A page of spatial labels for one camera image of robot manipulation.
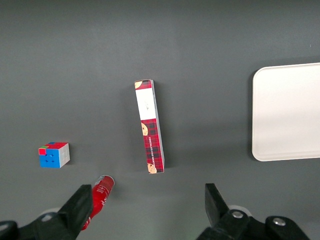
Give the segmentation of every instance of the red plaid box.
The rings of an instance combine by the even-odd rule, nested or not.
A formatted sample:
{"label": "red plaid box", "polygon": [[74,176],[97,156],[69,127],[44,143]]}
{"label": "red plaid box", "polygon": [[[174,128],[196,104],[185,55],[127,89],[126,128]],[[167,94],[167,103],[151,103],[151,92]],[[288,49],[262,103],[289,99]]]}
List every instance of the red plaid box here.
{"label": "red plaid box", "polygon": [[165,171],[165,158],[161,140],[154,81],[139,80],[134,83],[139,108],[146,163],[150,174]]}

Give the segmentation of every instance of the red can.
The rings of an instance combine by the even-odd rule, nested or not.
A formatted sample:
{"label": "red can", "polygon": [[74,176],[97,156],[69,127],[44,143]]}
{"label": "red can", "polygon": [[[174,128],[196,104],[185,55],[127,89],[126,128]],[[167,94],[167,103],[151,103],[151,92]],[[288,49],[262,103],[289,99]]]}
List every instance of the red can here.
{"label": "red can", "polygon": [[97,215],[102,208],[105,206],[105,203],[109,197],[109,194],[115,185],[115,180],[109,175],[102,175],[96,181],[94,187],[92,188],[92,198],[93,198],[93,210],[84,224],[82,230],[85,230],[91,222],[91,219]]}

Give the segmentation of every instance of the cartoon illustration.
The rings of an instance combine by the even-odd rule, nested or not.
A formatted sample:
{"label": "cartoon illustration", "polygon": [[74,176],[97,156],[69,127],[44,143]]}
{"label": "cartoon illustration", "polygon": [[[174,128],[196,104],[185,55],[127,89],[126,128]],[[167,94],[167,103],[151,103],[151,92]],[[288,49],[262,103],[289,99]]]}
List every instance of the cartoon illustration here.
{"label": "cartoon illustration", "polygon": [[146,125],[144,125],[143,123],[141,123],[141,127],[142,127],[142,135],[143,136],[147,136],[148,135],[148,128]]}
{"label": "cartoon illustration", "polygon": [[148,171],[150,174],[156,174],[157,173],[157,169],[155,167],[155,165],[148,163]]}
{"label": "cartoon illustration", "polygon": [[137,89],[138,87],[141,86],[141,84],[142,84],[142,81],[136,81],[136,82],[134,83],[134,88]]}

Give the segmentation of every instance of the dark gray surface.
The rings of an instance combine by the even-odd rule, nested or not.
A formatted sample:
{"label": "dark gray surface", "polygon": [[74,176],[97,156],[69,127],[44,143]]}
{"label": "dark gray surface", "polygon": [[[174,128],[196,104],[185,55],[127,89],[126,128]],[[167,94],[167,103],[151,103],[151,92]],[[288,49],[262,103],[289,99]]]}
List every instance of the dark gray surface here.
{"label": "dark gray surface", "polygon": [[[320,62],[319,1],[0,1],[0,216],[22,226],[101,174],[116,185],[78,239],[193,240],[205,183],[260,220],[320,236],[319,159],[250,151],[252,77]],[[149,175],[134,81],[154,79],[166,157]],[[38,147],[71,161],[39,167]]]}

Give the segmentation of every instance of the white tray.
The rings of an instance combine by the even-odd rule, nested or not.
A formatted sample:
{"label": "white tray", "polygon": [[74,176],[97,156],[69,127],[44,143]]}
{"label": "white tray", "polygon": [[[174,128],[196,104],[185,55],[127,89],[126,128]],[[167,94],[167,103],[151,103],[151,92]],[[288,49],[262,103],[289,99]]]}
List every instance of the white tray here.
{"label": "white tray", "polygon": [[320,157],[320,63],[261,68],[252,99],[257,160]]}

